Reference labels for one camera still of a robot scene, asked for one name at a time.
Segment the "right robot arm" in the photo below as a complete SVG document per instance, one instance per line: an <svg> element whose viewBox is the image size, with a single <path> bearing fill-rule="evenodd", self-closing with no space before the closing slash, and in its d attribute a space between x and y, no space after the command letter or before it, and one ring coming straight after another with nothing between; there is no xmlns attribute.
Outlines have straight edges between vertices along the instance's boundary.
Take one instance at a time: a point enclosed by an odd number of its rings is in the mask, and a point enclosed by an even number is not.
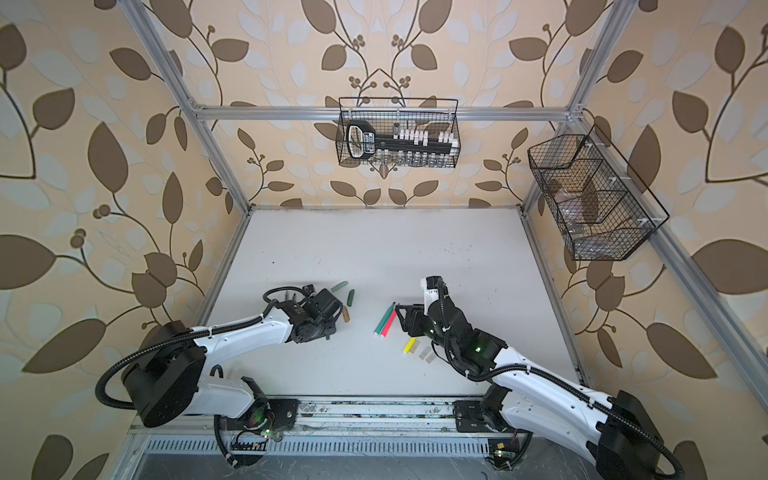
<svg viewBox="0 0 768 480"><path fill-rule="evenodd" d="M490 385L480 403L487 428L541 436L592 463L604 479L685 477L638 398L569 381L473 327L442 277L422 279L421 288L421 303L395 305L401 328L441 348L443 360L465 379Z"/></svg>

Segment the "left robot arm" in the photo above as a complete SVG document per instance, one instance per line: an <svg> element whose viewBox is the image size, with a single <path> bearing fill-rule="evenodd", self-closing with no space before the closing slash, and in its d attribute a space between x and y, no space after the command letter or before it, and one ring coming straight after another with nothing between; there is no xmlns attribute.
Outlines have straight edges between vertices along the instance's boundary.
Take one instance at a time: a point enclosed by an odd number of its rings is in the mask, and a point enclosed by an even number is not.
<svg viewBox="0 0 768 480"><path fill-rule="evenodd" d="M233 423L267 437L278 415L252 378L226 378L224 362L267 346L328 339L345 312L343 302L327 289L283 290L300 297L278 300L278 291L271 289L263 295L265 309L255 316L223 325L186 328L173 321L161 327L144 347L102 374L96 399L110 408L136 411L147 428L179 416L210 416L224 460L234 469L250 465L225 442L225 427Z"/></svg>

